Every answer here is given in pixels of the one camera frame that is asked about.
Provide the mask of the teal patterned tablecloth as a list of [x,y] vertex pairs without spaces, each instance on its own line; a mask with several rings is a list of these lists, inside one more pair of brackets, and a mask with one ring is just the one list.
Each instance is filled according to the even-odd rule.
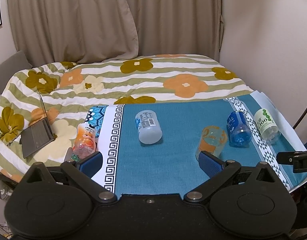
[[[279,140],[266,144],[254,116],[267,109],[281,131]],[[152,145],[138,139],[136,114],[152,110],[157,114],[162,139]],[[247,147],[226,144],[222,160],[235,160],[243,166],[255,166],[265,161],[273,168],[290,192],[307,182],[307,173],[294,173],[289,165],[276,161],[278,152],[303,151],[304,145],[285,117],[269,98],[258,91],[249,95],[180,103],[111,105],[104,107],[97,149],[103,163],[96,167],[93,180],[117,196],[122,194],[185,194],[208,179],[196,160],[202,131],[207,126],[226,129],[229,114],[242,111],[252,130]]]

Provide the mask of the grey laptop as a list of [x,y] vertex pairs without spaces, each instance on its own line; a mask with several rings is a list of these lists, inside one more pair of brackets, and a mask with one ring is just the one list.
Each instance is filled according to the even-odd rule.
[[41,150],[44,146],[55,140],[41,93],[39,90],[37,92],[42,106],[43,118],[21,132],[20,144],[22,146],[22,154],[24,159]]

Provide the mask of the grey headboard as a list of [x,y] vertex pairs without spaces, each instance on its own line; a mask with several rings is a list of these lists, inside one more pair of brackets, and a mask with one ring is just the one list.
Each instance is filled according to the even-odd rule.
[[25,53],[19,51],[0,64],[0,95],[13,74],[20,70],[30,69],[32,65],[27,60]]

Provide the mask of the white translucent cup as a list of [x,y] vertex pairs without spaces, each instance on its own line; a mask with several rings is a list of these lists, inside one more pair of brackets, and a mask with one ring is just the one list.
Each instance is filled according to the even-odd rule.
[[157,115],[152,110],[143,110],[135,116],[138,139],[142,144],[155,144],[162,138],[162,130]]

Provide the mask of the green white label cup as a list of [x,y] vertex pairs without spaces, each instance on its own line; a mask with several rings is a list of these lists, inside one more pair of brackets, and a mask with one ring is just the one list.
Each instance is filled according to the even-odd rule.
[[272,145],[279,139],[280,130],[267,109],[258,110],[254,115],[254,120],[262,139],[267,144]]

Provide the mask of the beige curtain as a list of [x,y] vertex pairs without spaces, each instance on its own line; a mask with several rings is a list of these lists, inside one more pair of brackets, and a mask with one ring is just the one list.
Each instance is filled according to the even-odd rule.
[[222,0],[7,0],[15,47],[34,66],[139,55],[218,59]]

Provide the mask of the floral striped duvet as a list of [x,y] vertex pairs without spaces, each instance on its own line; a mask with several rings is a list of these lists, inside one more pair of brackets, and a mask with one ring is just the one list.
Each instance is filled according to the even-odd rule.
[[[204,55],[161,54],[79,64],[54,62],[13,74],[0,94],[0,173],[20,181],[41,161],[58,166],[96,105],[208,101],[250,94],[233,71]],[[23,157],[22,130],[48,117],[55,140]]]

